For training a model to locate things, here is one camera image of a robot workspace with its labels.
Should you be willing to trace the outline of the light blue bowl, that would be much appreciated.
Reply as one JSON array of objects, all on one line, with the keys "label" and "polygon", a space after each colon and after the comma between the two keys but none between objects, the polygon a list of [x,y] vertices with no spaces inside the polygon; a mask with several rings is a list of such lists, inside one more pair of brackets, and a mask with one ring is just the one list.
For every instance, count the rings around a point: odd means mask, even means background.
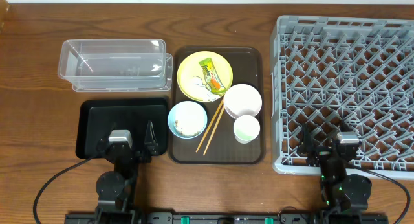
[{"label": "light blue bowl", "polygon": [[[183,137],[179,135],[174,127],[176,120],[187,120],[191,122],[197,122],[202,125],[200,132],[193,137]],[[207,114],[205,109],[198,103],[193,101],[183,101],[174,105],[168,114],[168,127],[169,130],[176,136],[182,139],[192,139],[200,135],[207,125]]]}]

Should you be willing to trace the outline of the white cup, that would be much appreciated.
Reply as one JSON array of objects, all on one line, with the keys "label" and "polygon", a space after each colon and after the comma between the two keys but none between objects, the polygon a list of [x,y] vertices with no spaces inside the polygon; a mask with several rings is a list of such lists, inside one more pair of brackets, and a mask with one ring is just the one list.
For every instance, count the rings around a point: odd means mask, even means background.
[{"label": "white cup", "polygon": [[241,144],[248,144],[259,135],[261,126],[257,118],[243,115],[235,120],[233,129],[235,139]]}]

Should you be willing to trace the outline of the wooden chopstick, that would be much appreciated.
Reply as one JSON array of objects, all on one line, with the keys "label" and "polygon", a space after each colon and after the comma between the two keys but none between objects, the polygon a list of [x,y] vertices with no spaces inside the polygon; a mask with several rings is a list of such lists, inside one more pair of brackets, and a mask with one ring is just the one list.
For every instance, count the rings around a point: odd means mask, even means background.
[{"label": "wooden chopstick", "polygon": [[219,114],[219,112],[220,112],[220,110],[221,110],[221,108],[223,106],[223,100],[224,99],[222,99],[221,102],[219,103],[219,106],[218,106],[217,110],[215,111],[215,113],[214,113],[214,115],[213,115],[210,123],[208,124],[208,126],[207,126],[207,128],[206,128],[206,130],[204,132],[204,135],[202,136],[202,139],[201,139],[199,145],[197,146],[197,149],[196,149],[195,153],[198,153],[198,151],[200,150],[200,148],[201,148],[201,146],[202,146],[202,144],[203,144],[203,142],[204,142],[204,140],[205,140],[205,138],[206,138],[206,136],[207,136],[207,134],[208,134],[208,132],[209,132],[209,130],[210,130],[213,122],[214,122],[214,120],[216,119],[217,115]]},{"label": "wooden chopstick", "polygon": [[211,131],[211,133],[210,133],[210,136],[209,136],[208,142],[207,142],[207,144],[206,144],[206,147],[205,147],[205,149],[204,149],[203,155],[206,155],[206,153],[207,153],[207,151],[208,151],[208,148],[210,147],[210,143],[211,143],[211,141],[212,141],[212,139],[213,139],[213,136],[215,135],[215,132],[216,132],[216,130],[217,130],[217,127],[218,127],[218,125],[219,125],[219,122],[220,122],[220,119],[221,119],[221,117],[222,117],[222,115],[223,115],[223,112],[224,112],[224,107],[222,106],[222,108],[221,108],[221,110],[220,110],[219,114],[217,115],[216,119],[214,120],[214,122],[213,122],[213,124],[212,124],[212,126],[211,126],[211,128],[213,128],[213,129],[212,129],[212,131]]}]

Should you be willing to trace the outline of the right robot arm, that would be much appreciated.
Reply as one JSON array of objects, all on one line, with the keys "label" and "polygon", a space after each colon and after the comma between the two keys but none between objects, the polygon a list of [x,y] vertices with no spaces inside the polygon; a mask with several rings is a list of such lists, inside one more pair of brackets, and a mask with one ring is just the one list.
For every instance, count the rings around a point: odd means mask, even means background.
[{"label": "right robot arm", "polygon": [[306,156],[309,166],[321,170],[321,198],[327,208],[310,215],[310,223],[361,223],[368,208],[372,182],[368,177],[348,174],[349,161],[356,158],[361,145],[358,135],[345,124],[329,138],[326,146],[317,146],[306,124],[301,126],[302,140],[298,153]]}]

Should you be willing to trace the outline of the rice leftovers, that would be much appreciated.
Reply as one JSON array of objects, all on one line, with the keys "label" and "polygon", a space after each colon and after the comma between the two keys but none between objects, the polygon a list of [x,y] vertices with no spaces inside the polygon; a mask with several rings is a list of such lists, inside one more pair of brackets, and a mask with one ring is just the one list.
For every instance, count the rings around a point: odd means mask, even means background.
[{"label": "rice leftovers", "polygon": [[183,137],[193,137],[200,132],[202,125],[187,120],[176,120],[174,127],[179,135]]}]

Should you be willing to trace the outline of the white tissue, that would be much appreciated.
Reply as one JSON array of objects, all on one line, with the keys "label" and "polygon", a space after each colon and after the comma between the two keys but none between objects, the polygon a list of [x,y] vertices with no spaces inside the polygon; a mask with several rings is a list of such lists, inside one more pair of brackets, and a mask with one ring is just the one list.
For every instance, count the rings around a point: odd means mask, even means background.
[{"label": "white tissue", "polygon": [[203,102],[213,102],[220,98],[219,95],[213,94],[211,90],[203,84],[202,79],[198,76],[194,76],[191,81]]}]

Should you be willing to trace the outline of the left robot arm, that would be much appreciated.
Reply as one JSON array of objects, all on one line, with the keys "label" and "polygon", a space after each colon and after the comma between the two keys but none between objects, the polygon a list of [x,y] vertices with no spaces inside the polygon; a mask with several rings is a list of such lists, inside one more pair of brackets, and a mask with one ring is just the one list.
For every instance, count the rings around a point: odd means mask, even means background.
[{"label": "left robot arm", "polygon": [[152,121],[147,122],[144,141],[139,147],[133,145],[132,134],[126,129],[112,129],[98,141],[98,156],[114,164],[114,169],[102,174],[96,182],[95,223],[146,222],[142,209],[135,206],[138,165],[150,163],[157,147]]}]

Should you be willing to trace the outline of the green snack wrapper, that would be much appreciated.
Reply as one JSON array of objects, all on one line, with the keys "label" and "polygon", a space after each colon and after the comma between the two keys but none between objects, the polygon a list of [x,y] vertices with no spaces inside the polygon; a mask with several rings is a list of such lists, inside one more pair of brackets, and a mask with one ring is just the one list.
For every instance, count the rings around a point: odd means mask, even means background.
[{"label": "green snack wrapper", "polygon": [[211,58],[206,58],[199,62],[201,66],[204,81],[206,85],[210,88],[210,91],[215,95],[222,95],[226,88],[219,79],[213,60]]}]

